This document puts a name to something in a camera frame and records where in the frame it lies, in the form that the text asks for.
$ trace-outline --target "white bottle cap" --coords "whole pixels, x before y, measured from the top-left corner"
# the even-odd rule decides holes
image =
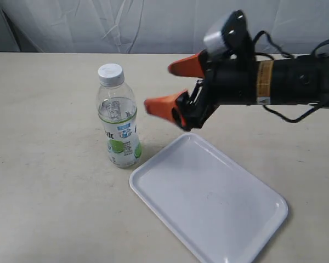
[[[115,87],[124,82],[123,69],[118,64],[105,64],[98,69],[100,83],[106,87]]]

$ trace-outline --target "bottle label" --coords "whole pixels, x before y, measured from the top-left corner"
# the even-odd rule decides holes
[[[136,163],[141,156],[141,144],[135,125],[135,117],[121,123],[102,120],[107,136],[107,150],[112,163],[127,167]]]

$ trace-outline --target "plastic tray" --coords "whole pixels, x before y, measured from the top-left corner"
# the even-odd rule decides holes
[[[202,263],[250,263],[287,216],[285,200],[196,134],[136,169],[134,192]]]

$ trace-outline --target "water bottle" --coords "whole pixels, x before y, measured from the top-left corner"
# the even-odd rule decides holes
[[[131,88],[124,82],[123,68],[106,64],[99,68],[97,109],[107,136],[107,150],[113,164],[125,168],[141,156],[135,118],[137,105]]]

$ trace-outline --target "table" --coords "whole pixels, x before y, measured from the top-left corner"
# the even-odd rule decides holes
[[[132,192],[135,167],[107,160],[97,69],[124,67],[141,163],[182,131],[145,98],[192,89],[167,73],[183,55],[0,53],[0,263],[198,262]],[[276,107],[296,117],[306,106]],[[256,262],[329,262],[329,110],[299,124],[221,106],[194,131],[285,197],[290,215]]]

